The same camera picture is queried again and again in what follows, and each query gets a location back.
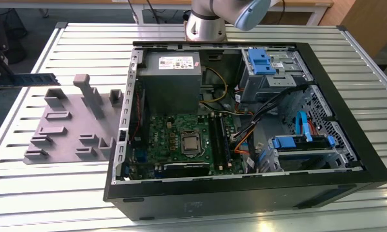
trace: slotted metal table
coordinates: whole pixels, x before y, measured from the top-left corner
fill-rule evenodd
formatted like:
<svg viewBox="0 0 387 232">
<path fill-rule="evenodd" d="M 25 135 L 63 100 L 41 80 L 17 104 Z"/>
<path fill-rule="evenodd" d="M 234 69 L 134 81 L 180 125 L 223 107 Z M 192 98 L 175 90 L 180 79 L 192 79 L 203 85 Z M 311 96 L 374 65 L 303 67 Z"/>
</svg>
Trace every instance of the slotted metal table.
<svg viewBox="0 0 387 232">
<path fill-rule="evenodd" d="M 387 77 L 337 27 L 227 26 L 230 41 L 306 42 L 387 166 Z M 88 73 L 100 93 L 124 88 L 132 41 L 182 41 L 183 25 L 68 24 L 55 29 L 33 73 L 55 73 L 63 91 Z M 48 87 L 23 88 L 0 129 L 0 231 L 387 231 L 387 184 L 298 211 L 132 222 L 101 200 L 107 162 L 25 165 Z"/>
</svg>

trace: gray 3d printed holder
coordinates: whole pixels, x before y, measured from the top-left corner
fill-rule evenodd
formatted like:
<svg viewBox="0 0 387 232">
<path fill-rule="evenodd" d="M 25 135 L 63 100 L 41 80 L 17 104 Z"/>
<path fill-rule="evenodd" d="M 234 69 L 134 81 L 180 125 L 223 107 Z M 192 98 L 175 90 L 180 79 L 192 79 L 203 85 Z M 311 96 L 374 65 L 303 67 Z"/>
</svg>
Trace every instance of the gray 3d printed holder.
<svg viewBox="0 0 387 232">
<path fill-rule="evenodd" d="M 25 164 L 105 161 L 115 152 L 123 94 L 99 94 L 89 75 L 77 74 L 73 85 L 83 95 L 48 89 L 48 106 L 24 154 Z"/>
</svg>

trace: ram slot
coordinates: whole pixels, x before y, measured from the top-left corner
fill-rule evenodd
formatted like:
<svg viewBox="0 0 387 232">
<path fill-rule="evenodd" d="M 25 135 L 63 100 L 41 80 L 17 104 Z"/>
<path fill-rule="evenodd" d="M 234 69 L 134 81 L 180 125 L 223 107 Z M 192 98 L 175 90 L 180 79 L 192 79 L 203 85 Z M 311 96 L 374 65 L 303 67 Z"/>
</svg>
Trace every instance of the ram slot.
<svg viewBox="0 0 387 232">
<path fill-rule="evenodd" d="M 231 162 L 228 138 L 223 117 L 210 117 L 210 140 L 212 146 L 214 167 L 216 170 L 227 168 Z"/>
</svg>

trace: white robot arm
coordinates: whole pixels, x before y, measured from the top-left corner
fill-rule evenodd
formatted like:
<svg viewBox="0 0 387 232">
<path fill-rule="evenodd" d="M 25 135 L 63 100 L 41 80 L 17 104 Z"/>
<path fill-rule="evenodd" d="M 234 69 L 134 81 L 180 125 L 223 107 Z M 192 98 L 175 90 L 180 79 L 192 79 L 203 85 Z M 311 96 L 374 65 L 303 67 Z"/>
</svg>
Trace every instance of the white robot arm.
<svg viewBox="0 0 387 232">
<path fill-rule="evenodd" d="M 251 30 L 263 19 L 268 8 L 280 0 L 192 0 L 187 23 L 191 41 L 222 41 L 226 21 L 240 30 Z"/>
</svg>

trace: motherboard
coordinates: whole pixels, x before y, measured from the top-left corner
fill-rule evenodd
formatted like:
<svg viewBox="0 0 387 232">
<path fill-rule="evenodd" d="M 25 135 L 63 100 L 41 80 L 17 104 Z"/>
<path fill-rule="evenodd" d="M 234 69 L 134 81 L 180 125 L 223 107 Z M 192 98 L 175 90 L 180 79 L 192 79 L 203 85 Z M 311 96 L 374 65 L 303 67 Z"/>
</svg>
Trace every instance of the motherboard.
<svg viewBox="0 0 387 232">
<path fill-rule="evenodd" d="M 166 168 L 198 169 L 203 175 L 243 174 L 240 157 L 235 157 L 228 144 L 232 133 L 231 115 L 152 116 L 148 149 L 135 150 L 139 178 L 184 176 L 175 174 L 178 171 L 163 176 L 160 173 Z"/>
</svg>

